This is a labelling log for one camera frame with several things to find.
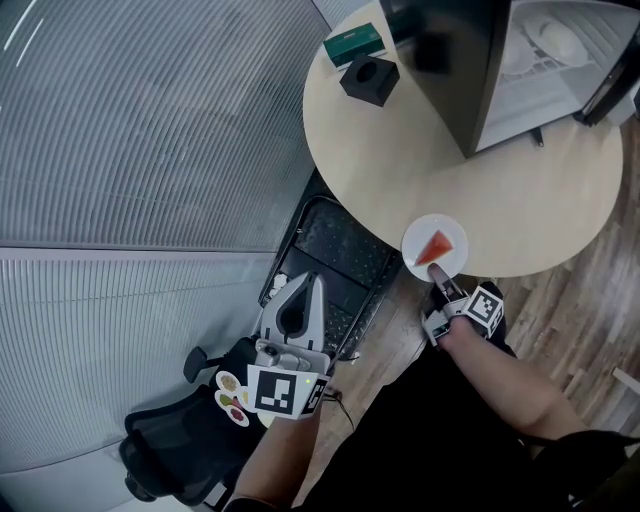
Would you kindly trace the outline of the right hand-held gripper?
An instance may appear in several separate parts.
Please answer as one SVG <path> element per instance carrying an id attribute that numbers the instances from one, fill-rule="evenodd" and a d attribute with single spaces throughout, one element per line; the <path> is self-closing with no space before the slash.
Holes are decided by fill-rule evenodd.
<path id="1" fill-rule="evenodd" d="M 490 341 L 502 332 L 504 303 L 498 295 L 483 286 L 477 286 L 471 295 L 452 287 L 451 278 L 437 263 L 431 263 L 427 272 L 435 286 L 429 293 L 432 310 L 422 313 L 421 325 L 434 347 L 450 331 L 456 317 L 469 320 L 474 330 Z"/>

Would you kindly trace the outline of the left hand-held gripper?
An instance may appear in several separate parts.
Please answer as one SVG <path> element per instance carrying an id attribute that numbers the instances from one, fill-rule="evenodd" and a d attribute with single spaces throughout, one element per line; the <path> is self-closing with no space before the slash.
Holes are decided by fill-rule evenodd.
<path id="1" fill-rule="evenodd" d="M 255 362 L 247 366 L 249 408 L 285 419 L 312 416 L 332 371 L 323 352 L 324 279 L 305 272 L 284 285 L 263 310 L 260 336 Z"/>

